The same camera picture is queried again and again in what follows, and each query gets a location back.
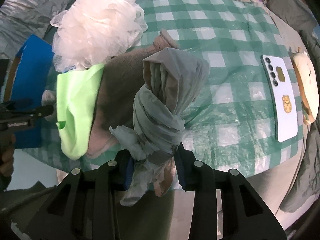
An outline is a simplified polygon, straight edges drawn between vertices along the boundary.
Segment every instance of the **knotted plastic bag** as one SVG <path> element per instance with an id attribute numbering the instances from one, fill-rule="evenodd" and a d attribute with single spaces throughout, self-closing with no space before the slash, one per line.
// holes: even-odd
<path id="1" fill-rule="evenodd" d="M 134 205 L 151 183 L 166 179 L 167 166 L 184 134 L 180 114 L 199 94 L 209 75 L 209 64 L 189 52 L 165 48 L 143 60 L 145 84 L 133 102 L 133 127 L 110 127 L 110 132 L 136 160 L 132 183 L 121 204 Z"/>
<path id="2" fill-rule="evenodd" d="M 118 56 L 148 28 L 136 0 L 76 0 L 51 20 L 53 63 L 58 72 L 86 70 Z"/>

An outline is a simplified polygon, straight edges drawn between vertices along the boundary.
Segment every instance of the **blue box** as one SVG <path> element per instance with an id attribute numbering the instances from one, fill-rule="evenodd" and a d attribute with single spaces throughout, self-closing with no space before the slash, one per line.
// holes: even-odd
<path id="1" fill-rule="evenodd" d="M 36 35 L 31 35 L 12 63 L 4 101 L 7 101 L 8 97 L 12 101 L 31 98 L 33 105 L 28 109 L 41 106 L 52 58 L 52 46 Z M 17 138 L 15 147 L 18 149 L 41 147 L 41 120 L 36 122 L 34 129 L 16 132 L 15 136 Z"/>

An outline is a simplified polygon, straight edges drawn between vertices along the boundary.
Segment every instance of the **metal screw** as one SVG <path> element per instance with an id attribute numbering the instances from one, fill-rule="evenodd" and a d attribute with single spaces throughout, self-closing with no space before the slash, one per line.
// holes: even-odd
<path id="1" fill-rule="evenodd" d="M 195 161 L 195 162 L 193 163 L 193 165 L 196 166 L 196 167 L 202 167 L 203 162 L 202 162 L 202 161 Z"/>
<path id="2" fill-rule="evenodd" d="M 239 175 L 239 171 L 237 171 L 236 169 L 231 169 L 230 170 L 231 175 L 233 176 L 238 176 Z"/>
<path id="3" fill-rule="evenodd" d="M 78 175 L 80 173 L 80 169 L 79 168 L 74 168 L 72 171 L 71 171 L 71 174 L 72 175 Z"/>
<path id="4" fill-rule="evenodd" d="M 112 161 L 108 161 L 108 166 L 109 167 L 114 167 L 117 165 L 117 162 L 115 160 L 112 160 Z"/>

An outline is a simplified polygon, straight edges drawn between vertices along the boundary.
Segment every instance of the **stuffed animal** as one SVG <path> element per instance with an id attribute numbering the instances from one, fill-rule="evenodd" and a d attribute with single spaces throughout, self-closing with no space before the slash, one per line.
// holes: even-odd
<path id="1" fill-rule="evenodd" d="M 307 53 L 300 47 L 298 47 L 298 53 L 292 54 L 290 58 L 302 98 L 303 122 L 311 124 L 317 117 L 319 107 L 316 73 Z"/>
<path id="2" fill-rule="evenodd" d="M 94 110 L 88 157 L 96 158 L 118 143 L 109 131 L 110 126 L 133 128 L 133 100 L 145 83 L 142 60 L 167 47 L 178 49 L 168 32 L 162 30 L 152 46 L 133 49 L 106 63 Z"/>

